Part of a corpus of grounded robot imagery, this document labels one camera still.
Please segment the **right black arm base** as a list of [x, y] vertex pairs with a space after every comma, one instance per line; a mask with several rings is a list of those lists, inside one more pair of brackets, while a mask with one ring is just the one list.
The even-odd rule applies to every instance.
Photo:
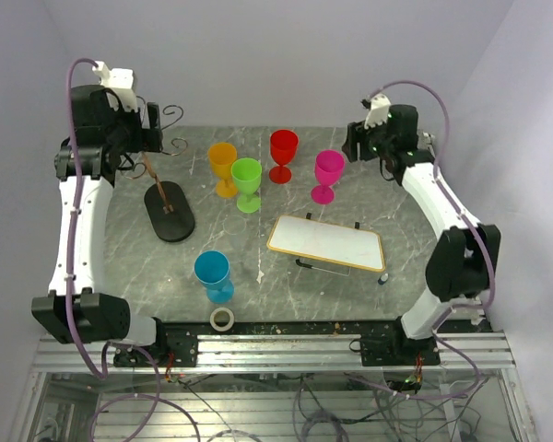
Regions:
[[351, 333], [358, 338], [348, 348], [363, 366], [437, 366], [441, 361], [433, 338], [407, 338], [398, 320], [356, 322]]

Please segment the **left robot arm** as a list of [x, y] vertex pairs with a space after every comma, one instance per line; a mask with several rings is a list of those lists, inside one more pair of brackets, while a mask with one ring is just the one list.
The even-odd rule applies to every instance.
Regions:
[[124, 158], [159, 152], [159, 107], [147, 106], [145, 128], [132, 86], [84, 85], [68, 91], [71, 131], [54, 159], [62, 204], [59, 249], [48, 293], [31, 314], [59, 343], [112, 342], [136, 346], [150, 366], [169, 356], [161, 320], [137, 315], [109, 293], [104, 275], [105, 223]]

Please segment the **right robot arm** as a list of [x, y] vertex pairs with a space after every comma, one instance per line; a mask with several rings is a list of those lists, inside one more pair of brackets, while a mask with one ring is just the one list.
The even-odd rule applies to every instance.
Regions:
[[426, 288], [401, 319], [403, 333], [391, 338], [389, 356], [410, 363], [420, 353], [418, 340], [432, 336], [449, 315], [471, 308], [483, 291], [495, 291], [501, 233], [481, 223], [456, 197], [435, 156], [418, 146], [418, 111], [387, 102], [384, 95], [364, 99], [367, 116], [347, 125], [342, 151], [351, 162], [378, 159], [380, 170], [416, 201], [437, 238], [425, 269]]

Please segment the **pink plastic wine glass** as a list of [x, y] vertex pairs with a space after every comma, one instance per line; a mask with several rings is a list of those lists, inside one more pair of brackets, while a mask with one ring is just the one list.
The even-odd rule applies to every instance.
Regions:
[[318, 182], [311, 191], [311, 198], [317, 203], [328, 205], [335, 199], [333, 186], [340, 180], [346, 161], [337, 151], [327, 149], [320, 152], [314, 165], [314, 175]]

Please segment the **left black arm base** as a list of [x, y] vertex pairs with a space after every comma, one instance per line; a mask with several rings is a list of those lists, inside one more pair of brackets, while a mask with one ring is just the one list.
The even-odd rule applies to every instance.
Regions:
[[[198, 355], [198, 340], [178, 322], [156, 321], [156, 340], [151, 345], [142, 346], [158, 367], [195, 367]], [[147, 357], [140, 351], [120, 349], [115, 352], [113, 365], [117, 368], [151, 366]]]

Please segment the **blue plastic wine glass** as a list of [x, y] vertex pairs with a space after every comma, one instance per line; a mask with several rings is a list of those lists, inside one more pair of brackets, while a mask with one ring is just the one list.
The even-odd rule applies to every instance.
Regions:
[[231, 301], [234, 285], [230, 280], [230, 265], [225, 254], [217, 250], [201, 253], [195, 260], [194, 274], [212, 303]]

